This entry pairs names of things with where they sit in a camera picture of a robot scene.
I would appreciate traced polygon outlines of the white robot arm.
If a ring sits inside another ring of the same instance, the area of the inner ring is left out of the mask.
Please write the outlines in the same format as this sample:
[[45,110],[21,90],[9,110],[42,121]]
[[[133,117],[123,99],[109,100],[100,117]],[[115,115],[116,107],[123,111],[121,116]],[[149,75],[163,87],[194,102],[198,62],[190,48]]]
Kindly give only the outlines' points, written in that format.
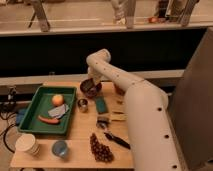
[[88,74],[105,76],[124,92],[128,136],[135,171],[182,171],[167,117],[167,94],[146,79],[110,64],[101,49],[86,58]]

